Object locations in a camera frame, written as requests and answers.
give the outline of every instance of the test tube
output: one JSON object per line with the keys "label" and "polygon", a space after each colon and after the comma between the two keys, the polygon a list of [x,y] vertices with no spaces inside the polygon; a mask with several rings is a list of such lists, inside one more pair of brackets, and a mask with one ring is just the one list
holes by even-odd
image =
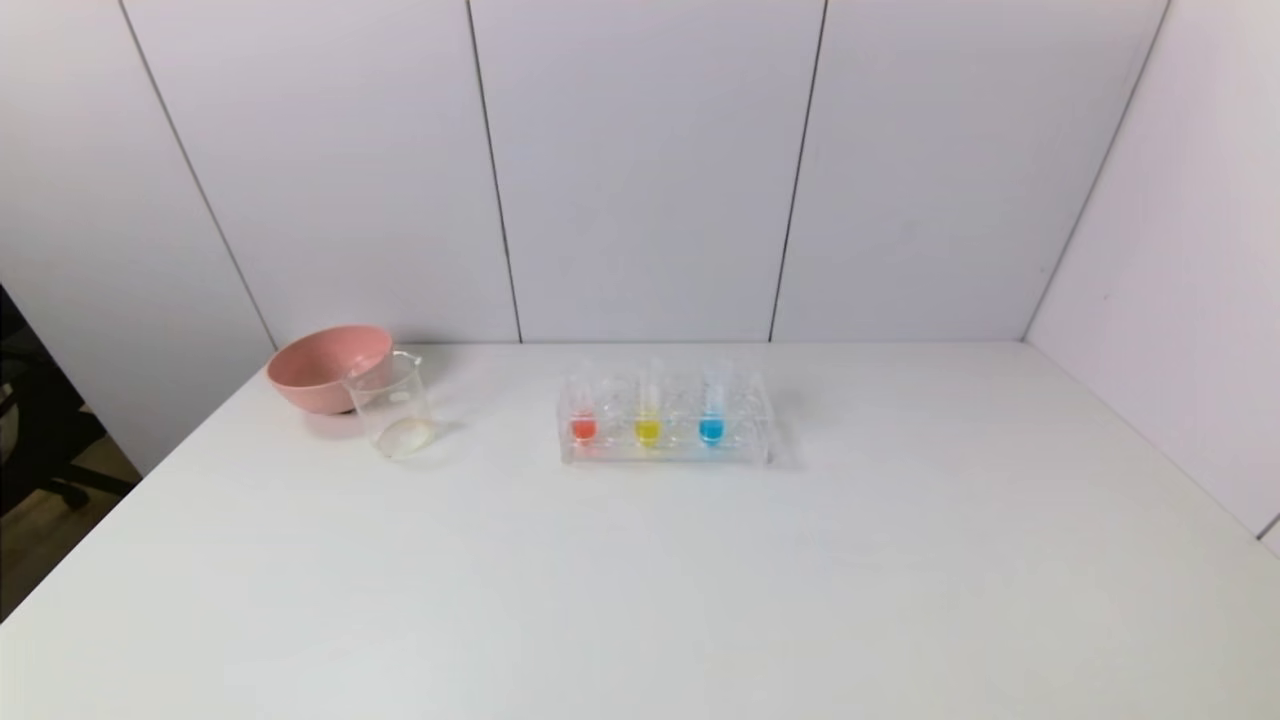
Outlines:
{"label": "test tube", "polygon": [[662,368],[650,363],[640,379],[640,397],[636,402],[636,441],[645,447],[658,445],[662,438]]}
{"label": "test tube", "polygon": [[590,375],[586,372],[570,378],[568,386],[570,419],[568,429],[577,445],[589,445],[595,438],[595,398],[591,392]]}
{"label": "test tube", "polygon": [[724,439],[724,386],[728,379],[730,372],[724,366],[703,372],[703,416],[698,421],[698,434],[708,447],[716,447]]}

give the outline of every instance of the test tube with yellow liquid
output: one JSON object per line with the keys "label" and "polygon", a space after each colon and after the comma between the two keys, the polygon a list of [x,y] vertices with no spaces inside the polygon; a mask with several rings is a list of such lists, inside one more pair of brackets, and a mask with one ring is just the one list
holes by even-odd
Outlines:
{"label": "test tube with yellow liquid", "polygon": [[636,398],[635,433],[636,442],[644,447],[654,447],[662,439],[662,368],[657,363],[640,379],[640,396]]}

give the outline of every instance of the pink bowl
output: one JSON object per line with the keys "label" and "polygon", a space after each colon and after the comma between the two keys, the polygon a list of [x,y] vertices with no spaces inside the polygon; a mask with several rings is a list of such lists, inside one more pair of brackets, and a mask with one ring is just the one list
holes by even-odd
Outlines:
{"label": "pink bowl", "polygon": [[266,377],[285,400],[317,415],[347,413],[342,378],[367,369],[392,351],[392,334],[374,325],[339,325],[296,340],[266,364]]}

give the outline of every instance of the blue liquid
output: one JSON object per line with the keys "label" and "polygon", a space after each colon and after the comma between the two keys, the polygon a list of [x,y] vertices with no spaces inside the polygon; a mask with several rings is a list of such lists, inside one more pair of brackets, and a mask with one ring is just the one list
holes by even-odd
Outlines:
{"label": "blue liquid", "polygon": [[724,438],[724,419],[707,416],[698,423],[698,434],[703,436],[703,442],[710,446],[719,445]]}

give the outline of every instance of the table surface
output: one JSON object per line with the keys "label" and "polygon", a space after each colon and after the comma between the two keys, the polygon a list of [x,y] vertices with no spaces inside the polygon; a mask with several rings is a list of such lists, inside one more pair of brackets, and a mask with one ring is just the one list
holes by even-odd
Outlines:
{"label": "table surface", "polygon": [[[433,346],[383,460],[256,375],[0,625],[0,717],[1276,717],[1280,560],[1036,350]],[[759,365],[768,468],[572,465],[577,359]]]}

